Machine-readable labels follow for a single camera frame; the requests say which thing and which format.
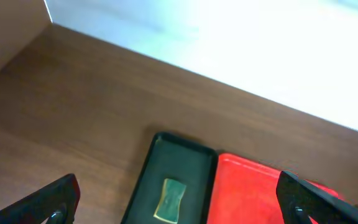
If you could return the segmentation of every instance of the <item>black metal arm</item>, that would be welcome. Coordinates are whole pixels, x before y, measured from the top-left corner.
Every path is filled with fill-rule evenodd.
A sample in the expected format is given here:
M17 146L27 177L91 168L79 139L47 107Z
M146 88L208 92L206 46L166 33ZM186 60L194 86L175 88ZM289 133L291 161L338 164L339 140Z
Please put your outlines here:
M276 194L286 224L358 223L358 209L291 172L283 171Z
M80 200L74 174L68 174L0 211L0 223L73 223Z

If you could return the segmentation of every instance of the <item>tray rim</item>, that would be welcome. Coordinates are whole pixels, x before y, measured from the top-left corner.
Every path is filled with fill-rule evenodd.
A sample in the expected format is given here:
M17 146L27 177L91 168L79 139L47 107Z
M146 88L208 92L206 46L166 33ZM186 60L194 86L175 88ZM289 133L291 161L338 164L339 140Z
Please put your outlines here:
M220 171L220 169L222 168L219 168L219 165L221 164L223 166L224 163L235 163L235 162L240 162L240 163L243 163L245 164L248 169L255 169L255 171L261 173L261 174L264 174L264 175L270 175L274 178L279 178L280 176L280 173L281 171L289 171L297 176L299 176L299 174L297 172L294 172L292 170L289 170L289 169L283 169L283 170L280 170L280 169L277 169L277 168L274 168L270 165L267 165L267 164L263 164L262 162L263 161L253 161L251 159L248 159L248 158L245 158L245 157L241 157L239 155L236 155L236 154L233 154L233 153L230 153L230 152L224 152L222 154L219 155L219 160L218 160L218 167L216 169L216 173L218 173L218 171ZM308 179L304 179L306 180L307 182L313 184L314 186L320 188L321 190L324 190L325 192L331 194L332 196L335 196L341 200L344 200L344 197L339 193L337 192L336 190L334 189L331 189L327 186L325 186L324 184L321 184L319 182L316 182L316 181L313 181L313 180L308 180Z
M139 188L140 182L142 181L144 172L146 170L147 164L149 163L149 159L151 156L151 152L153 151L153 148L155 146L155 143L159 140L159 139L164 139L166 141L170 141L174 144L179 144L181 146L187 147L189 149L192 149L194 151L198 151L198 152L203 152L203 153L207 153L211 156L211 168L209 170L209 174L208 174L208 179L207 179L207 183L206 183L206 190L205 190L205 196L204 196L204 203L203 203L203 208L201 209L201 217L200 217L200 224L204 224L207 223L208 221L208 213L209 213L209 206L211 204L211 198L212 198L212 193L213 193L213 187L214 187L214 181L215 181L215 175L216 175L216 169L218 168L218 153L214 150L211 149L210 147L204 146L200 143L188 140L188 139L184 139L182 137L179 137L175 134L166 132L166 131L160 131L154 134L153 140L149 146L149 151L147 152L146 158L144 160L143 166L142 166L142 170L139 174L139 177L136 181L134 190L132 191L132 195L131 198L129 199L127 208L125 210L124 215L122 216L122 220L121 220L121 224L126 224L126 221L128 219L129 216L129 211L132 208L132 204L134 202L137 190Z

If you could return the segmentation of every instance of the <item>dark green tray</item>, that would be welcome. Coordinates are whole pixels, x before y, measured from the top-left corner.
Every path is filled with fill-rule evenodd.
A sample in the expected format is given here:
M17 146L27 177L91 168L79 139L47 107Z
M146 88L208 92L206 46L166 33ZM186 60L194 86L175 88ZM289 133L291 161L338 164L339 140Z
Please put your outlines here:
M215 150L170 133L157 133L121 224L165 223L153 214L166 178L186 185L178 224L206 223L217 165Z

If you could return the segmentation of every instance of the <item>wooden panel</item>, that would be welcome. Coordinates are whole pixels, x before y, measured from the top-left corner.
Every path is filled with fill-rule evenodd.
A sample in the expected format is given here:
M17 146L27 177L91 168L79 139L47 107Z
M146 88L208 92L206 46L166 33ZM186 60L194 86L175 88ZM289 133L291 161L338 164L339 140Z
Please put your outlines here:
M42 0L0 0L0 69L49 23Z
M0 72L0 209L74 172L76 223L119 223L161 130L358 204L357 132L53 26Z

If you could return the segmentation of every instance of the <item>wooden table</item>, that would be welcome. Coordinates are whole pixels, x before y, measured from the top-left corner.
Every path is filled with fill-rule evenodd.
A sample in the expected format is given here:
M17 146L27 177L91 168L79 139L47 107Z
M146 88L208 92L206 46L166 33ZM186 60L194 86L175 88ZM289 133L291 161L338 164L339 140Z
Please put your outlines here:
M0 72L0 209L72 172L76 223L119 223L161 130L358 204L358 132L51 26Z

